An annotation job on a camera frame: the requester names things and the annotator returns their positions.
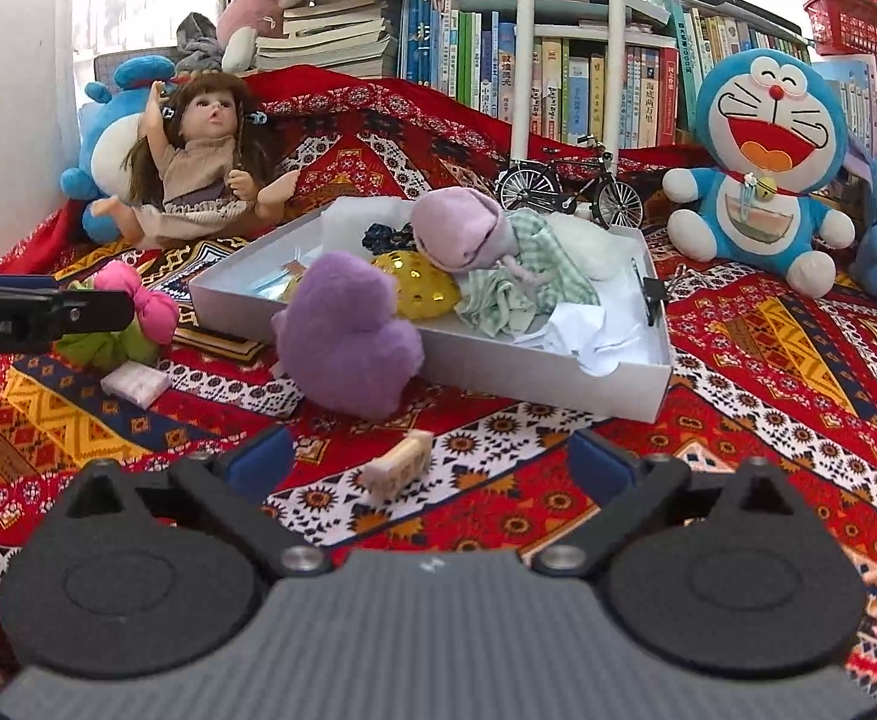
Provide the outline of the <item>purple plush monster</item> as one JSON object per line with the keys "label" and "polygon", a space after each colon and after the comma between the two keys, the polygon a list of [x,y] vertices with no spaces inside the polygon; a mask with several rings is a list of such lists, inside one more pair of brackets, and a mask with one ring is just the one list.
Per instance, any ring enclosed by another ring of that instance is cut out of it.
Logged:
{"label": "purple plush monster", "polygon": [[397,315],[394,278],[349,252],[305,271],[272,332],[283,372],[308,400],[368,421],[396,413],[425,359],[417,328]]}

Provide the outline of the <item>white paper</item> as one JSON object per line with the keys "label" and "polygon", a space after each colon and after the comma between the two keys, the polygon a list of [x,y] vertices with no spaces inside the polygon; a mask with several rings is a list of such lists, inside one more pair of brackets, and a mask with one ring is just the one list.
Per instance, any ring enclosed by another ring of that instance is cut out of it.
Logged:
{"label": "white paper", "polygon": [[653,364],[656,353],[643,320],[599,305],[560,302],[543,325],[514,337],[514,346],[573,359],[585,374],[607,377],[624,364]]}

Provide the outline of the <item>green pink scrunchie bow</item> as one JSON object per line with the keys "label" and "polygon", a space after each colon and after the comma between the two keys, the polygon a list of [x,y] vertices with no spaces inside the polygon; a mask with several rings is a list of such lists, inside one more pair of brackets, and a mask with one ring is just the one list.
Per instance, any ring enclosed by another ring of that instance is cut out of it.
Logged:
{"label": "green pink scrunchie bow", "polygon": [[152,364],[173,340],[178,304],[148,289],[127,263],[109,262],[67,289],[93,296],[88,330],[67,333],[54,344],[57,355],[75,367],[111,372],[129,361]]}

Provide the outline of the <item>green checkered cloth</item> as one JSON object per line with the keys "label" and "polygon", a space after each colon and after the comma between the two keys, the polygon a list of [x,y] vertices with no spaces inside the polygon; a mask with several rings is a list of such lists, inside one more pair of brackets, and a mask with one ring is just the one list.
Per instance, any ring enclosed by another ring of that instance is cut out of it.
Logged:
{"label": "green checkered cloth", "polygon": [[503,220],[511,234],[507,252],[456,278],[461,299],[454,312],[469,328],[489,338],[523,335],[562,302],[599,304],[593,283],[543,215],[523,208],[507,211]]}

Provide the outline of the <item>white fluffy plush cat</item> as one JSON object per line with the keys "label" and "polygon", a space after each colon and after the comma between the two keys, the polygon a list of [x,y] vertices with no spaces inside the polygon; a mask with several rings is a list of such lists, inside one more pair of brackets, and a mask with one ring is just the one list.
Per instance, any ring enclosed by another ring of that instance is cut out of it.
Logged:
{"label": "white fluffy plush cat", "polygon": [[610,281],[632,260],[633,242],[578,216],[550,213],[544,220],[570,260],[591,281]]}

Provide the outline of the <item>blue floral cloth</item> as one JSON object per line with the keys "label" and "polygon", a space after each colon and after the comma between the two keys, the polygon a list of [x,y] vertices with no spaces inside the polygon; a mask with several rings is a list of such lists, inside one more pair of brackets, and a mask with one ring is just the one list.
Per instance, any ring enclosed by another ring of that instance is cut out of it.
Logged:
{"label": "blue floral cloth", "polygon": [[398,250],[417,250],[414,230],[409,223],[401,227],[392,227],[383,223],[373,223],[368,227],[362,238],[363,249],[373,257],[397,252]]}

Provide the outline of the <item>lilac knit sock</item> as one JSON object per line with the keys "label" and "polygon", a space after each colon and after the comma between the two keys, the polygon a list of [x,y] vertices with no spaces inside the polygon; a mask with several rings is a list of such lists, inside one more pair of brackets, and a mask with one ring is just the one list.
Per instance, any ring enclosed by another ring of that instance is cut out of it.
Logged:
{"label": "lilac knit sock", "polygon": [[453,275],[486,270],[520,252],[502,205],[474,188],[425,193],[412,204],[411,226],[418,252]]}

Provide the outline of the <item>blue white whale plush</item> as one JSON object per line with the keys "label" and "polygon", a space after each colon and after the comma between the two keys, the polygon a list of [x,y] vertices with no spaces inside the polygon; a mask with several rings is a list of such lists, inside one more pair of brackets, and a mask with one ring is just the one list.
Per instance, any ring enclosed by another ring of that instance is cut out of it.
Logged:
{"label": "blue white whale plush", "polygon": [[164,55],[136,55],[114,68],[111,83],[90,82],[88,103],[79,110],[80,146],[77,164],[59,179],[62,193],[80,206],[83,232],[97,244],[119,238],[114,221],[95,216],[90,205],[129,190],[124,161],[139,140],[139,121],[153,82],[171,82],[175,64]]}

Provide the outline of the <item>red patterned blanket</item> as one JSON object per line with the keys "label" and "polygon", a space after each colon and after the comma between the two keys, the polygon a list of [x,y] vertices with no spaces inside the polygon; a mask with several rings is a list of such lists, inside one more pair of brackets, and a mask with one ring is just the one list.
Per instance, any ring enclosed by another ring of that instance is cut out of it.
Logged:
{"label": "red patterned blanket", "polygon": [[[300,172],[294,215],[345,195],[487,188],[505,158],[503,124],[401,80],[294,68],[251,76],[249,88],[271,112],[280,161]],[[848,669],[877,697],[877,302],[848,280],[810,301],[747,266],[689,262],[659,227],[645,238],[674,284],[673,376],[655,421],[610,419],[599,433],[710,472],[751,457],[779,465],[865,582]],[[294,436],[295,465],[266,512],[336,557],[527,556],[593,515],[565,465],[580,413],[414,382],[390,421],[355,421],[292,403],[272,377],[274,359],[270,344],[202,332],[184,314],[161,360],[170,390],[139,411],[52,356],[0,356],[0,583],[87,461],[158,470],[279,422]],[[362,466],[411,429],[435,434],[430,466],[394,499],[376,499],[360,484]],[[0,624],[0,673],[13,665]]]}

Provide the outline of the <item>brown haired baby doll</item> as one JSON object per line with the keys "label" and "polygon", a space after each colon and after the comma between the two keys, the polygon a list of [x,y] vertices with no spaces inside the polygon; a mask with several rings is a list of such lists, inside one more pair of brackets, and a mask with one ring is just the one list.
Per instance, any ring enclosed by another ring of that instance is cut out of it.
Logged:
{"label": "brown haired baby doll", "polygon": [[300,172],[279,171],[269,148],[267,115],[243,78],[206,71],[171,91],[153,83],[124,160],[127,195],[93,202],[90,215],[139,249],[276,226]]}

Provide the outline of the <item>black miniature bicycle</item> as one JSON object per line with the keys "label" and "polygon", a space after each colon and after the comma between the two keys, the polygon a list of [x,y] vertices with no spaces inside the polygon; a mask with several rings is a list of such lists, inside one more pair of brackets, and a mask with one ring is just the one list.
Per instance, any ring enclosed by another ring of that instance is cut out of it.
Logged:
{"label": "black miniature bicycle", "polygon": [[560,156],[559,149],[546,148],[546,161],[511,161],[495,181],[495,200],[503,210],[583,215],[604,229],[639,229],[645,205],[632,185],[617,179],[612,154],[591,135],[578,137],[577,145],[588,149],[586,158]]}

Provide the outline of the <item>grey cloth bundle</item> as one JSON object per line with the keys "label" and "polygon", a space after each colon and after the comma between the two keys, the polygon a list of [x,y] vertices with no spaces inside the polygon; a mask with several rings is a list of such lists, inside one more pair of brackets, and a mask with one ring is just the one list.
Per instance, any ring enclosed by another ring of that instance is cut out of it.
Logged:
{"label": "grey cloth bundle", "polygon": [[176,41],[178,75],[222,70],[223,47],[218,42],[217,28],[207,16],[189,13],[176,29]]}

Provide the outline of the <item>Doraemon plush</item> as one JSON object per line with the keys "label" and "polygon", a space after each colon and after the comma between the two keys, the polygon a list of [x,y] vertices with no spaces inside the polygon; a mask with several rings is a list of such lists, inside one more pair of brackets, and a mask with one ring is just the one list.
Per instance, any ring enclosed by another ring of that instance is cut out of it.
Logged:
{"label": "Doraemon plush", "polygon": [[839,174],[848,135],[839,98],[811,65],[774,49],[726,57],[705,76],[694,132],[712,167],[674,167],[666,231],[695,262],[734,260],[821,299],[832,249],[854,243],[850,216],[814,199]]}

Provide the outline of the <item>row of upright books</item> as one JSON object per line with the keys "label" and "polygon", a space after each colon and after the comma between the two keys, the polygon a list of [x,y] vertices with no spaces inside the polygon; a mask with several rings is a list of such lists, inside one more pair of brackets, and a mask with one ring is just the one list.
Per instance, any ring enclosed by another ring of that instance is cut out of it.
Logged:
{"label": "row of upright books", "polygon": [[[683,15],[678,25],[674,16]],[[673,145],[690,125],[702,78],[720,60],[754,47],[798,59],[809,46],[701,7],[642,0],[642,20],[625,30],[619,143],[624,149]],[[411,82],[509,124],[516,93],[516,4],[511,0],[407,0],[402,66]],[[604,135],[609,101],[607,7],[537,0],[532,41],[529,132],[575,145]]]}

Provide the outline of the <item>stack of grey books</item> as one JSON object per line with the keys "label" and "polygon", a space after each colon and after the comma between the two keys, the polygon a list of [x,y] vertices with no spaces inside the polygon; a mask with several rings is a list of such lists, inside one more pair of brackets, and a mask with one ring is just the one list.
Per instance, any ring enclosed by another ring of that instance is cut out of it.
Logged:
{"label": "stack of grey books", "polygon": [[388,78],[399,62],[399,21],[397,0],[311,0],[283,12],[279,37],[256,39],[253,68],[309,65]]}

